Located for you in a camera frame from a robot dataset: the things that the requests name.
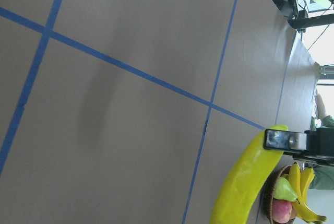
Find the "fruit basket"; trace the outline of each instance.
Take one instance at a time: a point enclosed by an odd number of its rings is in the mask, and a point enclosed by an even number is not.
[[[272,173],[266,183],[265,183],[265,187],[264,187],[264,193],[263,193],[263,210],[265,212],[265,214],[267,215],[270,224],[279,224],[278,222],[274,221],[272,219],[272,201],[273,201],[273,194],[276,188],[276,183],[278,181],[278,178],[284,174],[289,174],[290,171],[290,167],[291,166],[285,166],[283,168],[281,168],[280,170]],[[293,223],[294,219],[289,220],[288,224]]]

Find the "person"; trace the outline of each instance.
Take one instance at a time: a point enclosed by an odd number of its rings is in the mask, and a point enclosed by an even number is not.
[[[315,97],[316,103],[316,116],[321,120],[321,125],[318,127],[333,127],[334,128],[334,118],[326,112],[326,107],[323,98],[319,94],[318,90]],[[315,119],[312,118],[311,130],[316,129]],[[334,167],[319,166],[316,164],[307,164],[313,167],[315,177],[309,188],[319,189],[319,190],[334,190]]]

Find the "pink apple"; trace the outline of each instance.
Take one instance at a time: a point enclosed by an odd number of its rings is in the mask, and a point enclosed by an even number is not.
[[[278,223],[287,223],[290,220],[292,204],[285,199],[272,200],[272,219]]]

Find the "clothing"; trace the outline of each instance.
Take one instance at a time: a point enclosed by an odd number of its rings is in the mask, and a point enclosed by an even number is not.
[[[316,129],[315,119],[312,118],[311,130]],[[334,118],[329,115],[323,118],[320,127],[332,127],[334,128]],[[307,164],[309,167],[313,167],[315,177],[309,188],[320,190],[334,190],[334,167],[319,166],[316,164]]]

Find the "green pear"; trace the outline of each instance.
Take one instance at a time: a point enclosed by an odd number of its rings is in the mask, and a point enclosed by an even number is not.
[[[273,197],[275,199],[285,199],[286,201],[294,202],[297,200],[298,195],[286,178],[279,177]]]

